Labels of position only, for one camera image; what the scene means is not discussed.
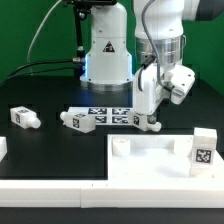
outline black cable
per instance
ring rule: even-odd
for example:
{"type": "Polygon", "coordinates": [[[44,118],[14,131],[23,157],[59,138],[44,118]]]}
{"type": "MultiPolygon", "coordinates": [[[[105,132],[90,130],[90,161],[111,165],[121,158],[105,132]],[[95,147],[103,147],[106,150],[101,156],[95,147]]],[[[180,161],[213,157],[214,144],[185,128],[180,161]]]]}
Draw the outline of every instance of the black cable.
{"type": "Polygon", "coordinates": [[[141,82],[142,82],[142,72],[143,72],[144,69],[145,69],[144,67],[141,67],[141,69],[139,71],[139,74],[138,74],[138,89],[141,92],[143,91],[141,82]]]}
{"type": "Polygon", "coordinates": [[[10,73],[8,77],[14,76],[16,73],[18,73],[19,71],[21,71],[25,68],[29,68],[29,67],[36,66],[36,65],[63,64],[63,63],[72,63],[72,62],[73,62],[72,59],[33,62],[33,63],[29,63],[26,65],[22,65],[21,67],[17,68],[15,71],[10,73]]]}
{"type": "Polygon", "coordinates": [[[28,73],[22,73],[22,74],[15,74],[13,76],[8,76],[4,81],[0,82],[0,86],[2,86],[7,80],[18,77],[18,76],[24,76],[24,75],[32,75],[37,73],[46,73],[46,72],[54,72],[54,71],[61,71],[61,70],[74,70],[74,67],[64,67],[64,68],[55,68],[55,69],[47,69],[47,70],[41,70],[41,71],[34,71],[34,72],[28,72],[28,73]]]}
{"type": "Polygon", "coordinates": [[[146,33],[146,36],[149,40],[149,43],[151,44],[152,48],[153,48],[153,52],[156,55],[157,58],[157,82],[158,84],[165,90],[167,90],[168,92],[172,92],[172,89],[165,86],[162,81],[161,81],[161,77],[160,77],[160,67],[161,67],[161,61],[160,61],[160,56],[159,56],[159,52],[157,50],[157,47],[152,39],[152,36],[149,33],[148,27],[146,25],[146,21],[145,21],[145,17],[146,17],[146,12],[148,10],[148,8],[155,2],[156,0],[149,0],[148,3],[146,3],[145,7],[142,10],[142,14],[141,14],[141,21],[142,21],[142,26],[144,28],[144,31],[146,33]]]}

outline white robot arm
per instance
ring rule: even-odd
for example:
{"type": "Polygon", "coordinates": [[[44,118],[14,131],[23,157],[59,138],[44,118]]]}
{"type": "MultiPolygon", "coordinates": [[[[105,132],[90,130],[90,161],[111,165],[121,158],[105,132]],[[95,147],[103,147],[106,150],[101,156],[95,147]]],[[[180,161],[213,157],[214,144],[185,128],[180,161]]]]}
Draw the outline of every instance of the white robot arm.
{"type": "Polygon", "coordinates": [[[194,72],[182,65],[182,20],[212,20],[224,10],[223,0],[133,0],[136,16],[136,58],[142,68],[133,83],[129,122],[143,131],[159,131],[156,110],[163,99],[185,99],[194,72]]]}

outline warning label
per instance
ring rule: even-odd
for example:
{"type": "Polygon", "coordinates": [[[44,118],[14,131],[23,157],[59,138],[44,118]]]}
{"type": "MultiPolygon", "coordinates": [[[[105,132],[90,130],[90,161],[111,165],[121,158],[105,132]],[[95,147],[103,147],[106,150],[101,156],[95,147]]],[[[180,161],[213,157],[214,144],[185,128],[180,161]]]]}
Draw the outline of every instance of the warning label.
{"type": "Polygon", "coordinates": [[[107,43],[107,45],[104,48],[103,52],[108,52],[108,53],[114,53],[115,52],[114,47],[113,47],[113,45],[111,44],[110,41],[107,43]]]}

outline white tray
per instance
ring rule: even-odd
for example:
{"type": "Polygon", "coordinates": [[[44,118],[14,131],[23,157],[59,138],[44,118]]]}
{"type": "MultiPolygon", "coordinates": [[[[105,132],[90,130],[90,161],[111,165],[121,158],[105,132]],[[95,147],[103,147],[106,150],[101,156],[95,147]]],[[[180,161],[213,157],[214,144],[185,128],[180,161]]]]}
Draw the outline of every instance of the white tray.
{"type": "Polygon", "coordinates": [[[180,136],[126,136],[132,146],[125,158],[112,155],[114,136],[108,136],[108,180],[2,180],[0,206],[224,208],[224,163],[217,152],[218,178],[189,178],[190,159],[172,153],[174,139],[180,136]]]}

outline black table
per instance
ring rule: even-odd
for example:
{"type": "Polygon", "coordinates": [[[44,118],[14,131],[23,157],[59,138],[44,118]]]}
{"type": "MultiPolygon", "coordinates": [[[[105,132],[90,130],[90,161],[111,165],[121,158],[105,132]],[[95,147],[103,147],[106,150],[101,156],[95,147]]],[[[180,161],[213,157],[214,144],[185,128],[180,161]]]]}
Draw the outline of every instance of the black table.
{"type": "MultiPolygon", "coordinates": [[[[87,90],[73,77],[19,77],[8,81],[0,87],[0,136],[7,137],[8,147],[7,156],[0,163],[0,179],[107,179],[108,134],[193,134],[194,127],[214,128],[218,133],[217,149],[224,155],[224,97],[202,80],[197,80],[182,105],[168,103],[160,107],[163,129],[159,133],[127,126],[97,126],[95,131],[83,134],[63,126],[59,118],[70,106],[131,105],[130,90],[114,93],[87,90]],[[25,130],[13,124],[9,109],[17,106],[36,111],[41,127],[25,130]]],[[[179,223],[180,219],[181,223],[223,223],[224,212],[222,209],[0,209],[3,220],[0,223],[13,220],[179,223]]]]}

